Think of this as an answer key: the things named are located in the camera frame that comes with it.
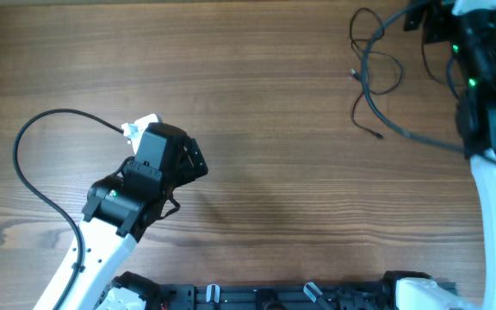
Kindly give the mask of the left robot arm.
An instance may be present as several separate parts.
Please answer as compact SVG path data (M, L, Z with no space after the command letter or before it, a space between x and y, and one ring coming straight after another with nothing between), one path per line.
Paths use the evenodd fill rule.
M134 155L90 187L79 223L84 245L71 245L38 309L94 308L146 229L167 217L174 189L208 173L196 140L155 115L121 128Z

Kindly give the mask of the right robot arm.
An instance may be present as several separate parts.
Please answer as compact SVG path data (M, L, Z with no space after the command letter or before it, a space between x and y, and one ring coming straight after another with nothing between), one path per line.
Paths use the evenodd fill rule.
M480 199L486 284L482 309L496 309L496 1L411 1L399 13L424 43L447 41L464 88L456 93L456 127Z

